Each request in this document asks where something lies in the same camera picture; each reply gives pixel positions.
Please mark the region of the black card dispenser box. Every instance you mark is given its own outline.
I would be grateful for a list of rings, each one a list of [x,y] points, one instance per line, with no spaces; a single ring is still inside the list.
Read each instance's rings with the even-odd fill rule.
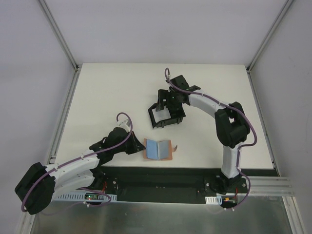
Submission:
[[[156,110],[156,107],[157,103],[154,103],[148,109],[152,128],[164,128],[168,125],[180,124],[186,116],[182,104],[179,104],[177,108],[168,108],[164,105],[164,109],[159,111]]]

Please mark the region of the brown leather card holder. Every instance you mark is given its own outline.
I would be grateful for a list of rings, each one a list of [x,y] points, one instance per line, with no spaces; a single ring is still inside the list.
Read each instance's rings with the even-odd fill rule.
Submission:
[[[144,139],[143,158],[153,161],[170,161],[173,160],[173,153],[178,146],[173,146],[170,140],[154,141],[151,139]]]

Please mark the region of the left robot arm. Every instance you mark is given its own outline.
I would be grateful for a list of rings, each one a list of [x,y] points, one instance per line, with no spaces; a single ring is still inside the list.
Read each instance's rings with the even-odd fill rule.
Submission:
[[[43,211],[55,198],[79,188],[99,189],[103,184],[100,167],[114,155],[145,150],[133,131],[115,127],[108,136],[92,144],[85,153],[67,162],[30,166],[15,187],[21,210],[31,215]]]

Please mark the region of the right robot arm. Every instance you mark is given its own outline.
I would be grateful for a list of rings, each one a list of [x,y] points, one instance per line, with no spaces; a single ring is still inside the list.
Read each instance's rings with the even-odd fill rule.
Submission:
[[[168,70],[165,71],[165,79],[169,89],[159,89],[157,102],[148,110],[152,127],[163,128],[181,123],[185,117],[184,104],[196,107],[213,117],[217,138],[223,145],[223,163],[220,176],[209,187],[222,195],[231,192],[241,179],[238,169],[239,151],[251,131],[241,104],[226,104],[217,100],[205,94],[200,87],[190,86],[182,75],[170,78]]]

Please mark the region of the white cards stack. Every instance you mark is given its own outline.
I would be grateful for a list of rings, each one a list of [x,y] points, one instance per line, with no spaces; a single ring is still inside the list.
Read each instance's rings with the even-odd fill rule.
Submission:
[[[153,113],[156,123],[171,118],[168,108],[164,108],[163,110],[159,110],[159,111],[156,111],[156,109],[153,109],[152,113]]]

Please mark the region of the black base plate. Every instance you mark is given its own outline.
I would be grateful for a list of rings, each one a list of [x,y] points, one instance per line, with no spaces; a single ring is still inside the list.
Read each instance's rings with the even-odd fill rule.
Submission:
[[[209,196],[239,198],[248,191],[244,177],[226,179],[218,168],[102,166],[91,171],[95,180],[88,189],[125,202],[203,204]]]

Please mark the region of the right aluminium frame post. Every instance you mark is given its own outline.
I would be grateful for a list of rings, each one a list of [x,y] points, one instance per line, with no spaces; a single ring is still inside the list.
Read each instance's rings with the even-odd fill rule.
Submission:
[[[289,12],[292,5],[295,3],[295,0],[286,0],[280,11],[278,12],[277,16],[275,17],[272,25],[269,27],[267,33],[265,34],[263,40],[260,43],[260,46],[258,47],[256,53],[254,54],[251,62],[246,66],[246,71],[249,74],[252,69],[255,67],[257,61],[259,60],[260,56],[264,52],[265,48],[268,46],[270,40],[274,36],[274,34],[277,32],[280,24],[282,23],[283,19]]]

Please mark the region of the aluminium frame post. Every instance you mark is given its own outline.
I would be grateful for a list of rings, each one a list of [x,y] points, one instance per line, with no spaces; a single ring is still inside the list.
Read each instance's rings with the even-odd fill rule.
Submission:
[[[277,16],[275,17],[272,25],[269,27],[267,33],[265,34],[263,40],[260,43],[260,46],[258,47],[256,53],[254,54],[251,62],[246,66],[246,71],[249,74],[252,69],[255,67],[257,61],[259,60],[260,56],[264,52],[265,48],[268,46],[270,40],[274,36],[274,34],[277,32],[280,24],[282,23],[283,19],[289,12],[292,5],[295,3],[295,0],[286,0],[280,11],[278,12]]]
[[[72,68],[75,71],[79,70],[79,64],[76,62],[53,14],[52,11],[50,10],[47,2],[45,0],[38,0],[37,3],[39,4],[48,24],[50,25],[53,34],[55,36],[55,38],[57,39],[62,51],[64,52],[66,58],[68,59],[69,63],[71,64]]]

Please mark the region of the aluminium rail right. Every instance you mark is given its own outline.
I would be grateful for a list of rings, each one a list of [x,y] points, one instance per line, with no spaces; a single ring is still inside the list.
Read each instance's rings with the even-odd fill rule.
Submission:
[[[290,179],[280,176],[251,176],[250,195],[253,196],[294,196]]]

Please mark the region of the left aluminium frame post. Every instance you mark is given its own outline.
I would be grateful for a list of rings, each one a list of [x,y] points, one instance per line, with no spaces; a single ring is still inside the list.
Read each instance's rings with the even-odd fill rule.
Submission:
[[[39,4],[48,24],[50,25],[53,34],[55,36],[55,38],[57,39],[62,51],[64,52],[66,58],[68,59],[69,63],[71,64],[72,68],[75,71],[79,70],[79,64],[76,62],[53,14],[52,11],[50,10],[47,2],[45,0],[38,0],[37,3]]]

